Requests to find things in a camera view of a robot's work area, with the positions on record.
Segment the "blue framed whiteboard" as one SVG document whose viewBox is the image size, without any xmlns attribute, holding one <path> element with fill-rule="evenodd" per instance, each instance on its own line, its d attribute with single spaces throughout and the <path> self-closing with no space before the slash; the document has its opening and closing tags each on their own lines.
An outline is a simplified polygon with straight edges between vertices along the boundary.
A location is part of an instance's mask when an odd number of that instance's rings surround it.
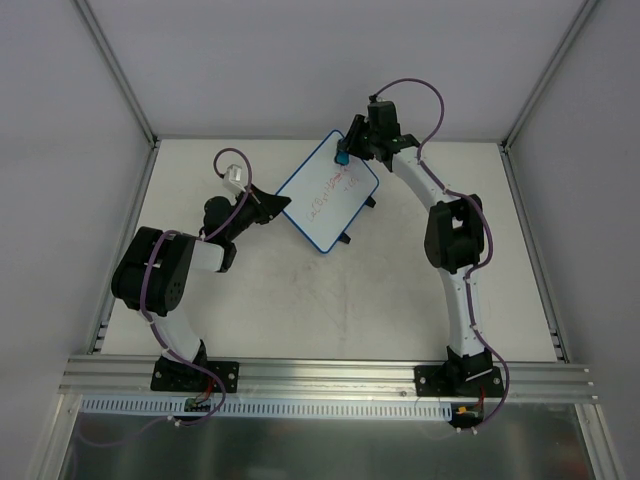
<svg viewBox="0 0 640 480">
<path fill-rule="evenodd" d="M 291 199 L 285 216 L 322 254 L 341 240 L 379 187 L 365 161 L 353 156 L 345 165 L 335 161 L 342 138 L 331 131 L 276 192 Z"/>
</svg>

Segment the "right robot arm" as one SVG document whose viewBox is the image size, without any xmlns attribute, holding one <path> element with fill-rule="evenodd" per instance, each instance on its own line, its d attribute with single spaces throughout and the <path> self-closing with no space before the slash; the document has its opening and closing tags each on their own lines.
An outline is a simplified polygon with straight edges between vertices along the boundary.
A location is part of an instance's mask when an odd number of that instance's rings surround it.
<svg viewBox="0 0 640 480">
<path fill-rule="evenodd" d="M 448 318 L 447 360 L 432 373 L 417 373 L 416 392 L 442 396 L 498 398 L 504 393 L 500 370 L 481 339 L 470 273 L 485 247 L 482 203 L 478 196 L 452 194 L 422 162 L 419 142 L 403 134 L 395 104 L 370 97 L 366 115 L 356 115 L 338 142 L 337 156 L 376 159 L 416 195 L 428 211 L 424 250 L 444 287 Z"/>
</svg>

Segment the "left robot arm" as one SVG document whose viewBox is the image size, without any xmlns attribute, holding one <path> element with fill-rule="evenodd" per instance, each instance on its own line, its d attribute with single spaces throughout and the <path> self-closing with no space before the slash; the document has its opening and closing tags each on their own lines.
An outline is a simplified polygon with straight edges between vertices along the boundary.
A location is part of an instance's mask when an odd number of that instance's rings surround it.
<svg viewBox="0 0 640 480">
<path fill-rule="evenodd" d="M 195 270 L 227 272 L 237 255 L 236 238 L 254 224 L 274 220 L 291 203 L 287 196 L 255 186 L 234 200 L 223 196 L 204 204 L 202 237 L 151 227 L 138 229 L 111 280 L 112 295 L 139 312 L 174 368 L 174 378 L 188 390 L 208 381 L 204 341 L 193 331 L 180 306 Z"/>
</svg>

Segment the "blue whiteboard eraser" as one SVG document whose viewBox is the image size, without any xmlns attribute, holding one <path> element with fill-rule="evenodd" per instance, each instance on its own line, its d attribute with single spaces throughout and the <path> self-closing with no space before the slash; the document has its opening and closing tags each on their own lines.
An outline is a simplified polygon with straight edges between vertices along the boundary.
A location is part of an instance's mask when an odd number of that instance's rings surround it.
<svg viewBox="0 0 640 480">
<path fill-rule="evenodd" d="M 334 162 L 341 166 L 349 164 L 349 154 L 345 151 L 337 151 L 334 157 Z"/>
</svg>

